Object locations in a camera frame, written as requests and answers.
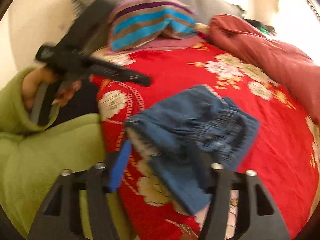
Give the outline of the person's left hand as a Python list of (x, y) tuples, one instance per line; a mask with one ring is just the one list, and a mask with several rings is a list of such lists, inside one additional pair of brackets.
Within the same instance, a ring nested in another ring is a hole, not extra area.
[[(50, 84), (55, 84), (58, 76), (48, 67), (40, 67), (32, 70), (27, 74), (21, 84), (22, 100), (26, 110), (31, 111), (37, 98), (46, 95)], [(70, 83), (68, 87), (58, 90), (53, 97), (52, 105), (63, 107), (72, 99), (74, 94), (80, 90), (81, 80)]]

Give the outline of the person's right hand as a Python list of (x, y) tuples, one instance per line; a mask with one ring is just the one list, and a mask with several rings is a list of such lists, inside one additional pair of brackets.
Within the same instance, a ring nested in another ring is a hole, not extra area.
[(179, 240), (198, 240), (199, 239), (199, 236), (188, 225), (176, 223), (175, 221), (169, 220), (169, 219), (165, 219), (165, 221), (179, 228), (181, 232)]

